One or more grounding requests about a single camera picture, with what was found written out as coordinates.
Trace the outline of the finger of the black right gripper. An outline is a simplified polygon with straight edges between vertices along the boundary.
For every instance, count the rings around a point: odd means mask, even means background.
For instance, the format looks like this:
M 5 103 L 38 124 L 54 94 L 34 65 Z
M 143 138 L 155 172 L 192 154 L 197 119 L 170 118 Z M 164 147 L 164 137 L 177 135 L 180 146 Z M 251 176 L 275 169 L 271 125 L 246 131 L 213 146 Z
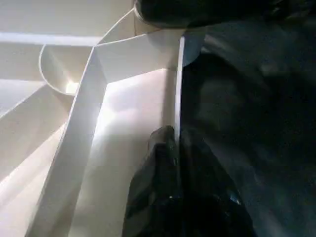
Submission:
M 285 0 L 136 0 L 135 15 L 167 29 L 200 27 L 278 14 Z

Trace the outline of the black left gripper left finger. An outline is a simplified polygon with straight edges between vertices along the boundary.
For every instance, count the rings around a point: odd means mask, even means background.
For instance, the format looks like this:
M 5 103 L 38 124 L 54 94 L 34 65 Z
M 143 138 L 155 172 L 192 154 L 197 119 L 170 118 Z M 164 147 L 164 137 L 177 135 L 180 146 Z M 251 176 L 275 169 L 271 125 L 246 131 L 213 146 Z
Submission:
M 122 236 L 181 236 L 180 169 L 172 126 L 150 135 L 147 156 L 130 182 Z

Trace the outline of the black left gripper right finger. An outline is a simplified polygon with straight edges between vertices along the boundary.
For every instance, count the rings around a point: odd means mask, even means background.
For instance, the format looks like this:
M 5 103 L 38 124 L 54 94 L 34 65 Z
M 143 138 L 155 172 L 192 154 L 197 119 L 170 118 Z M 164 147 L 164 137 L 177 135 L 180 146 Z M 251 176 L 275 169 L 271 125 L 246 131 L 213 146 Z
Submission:
M 255 237 L 239 191 L 206 141 L 182 130 L 179 152 L 186 236 Z

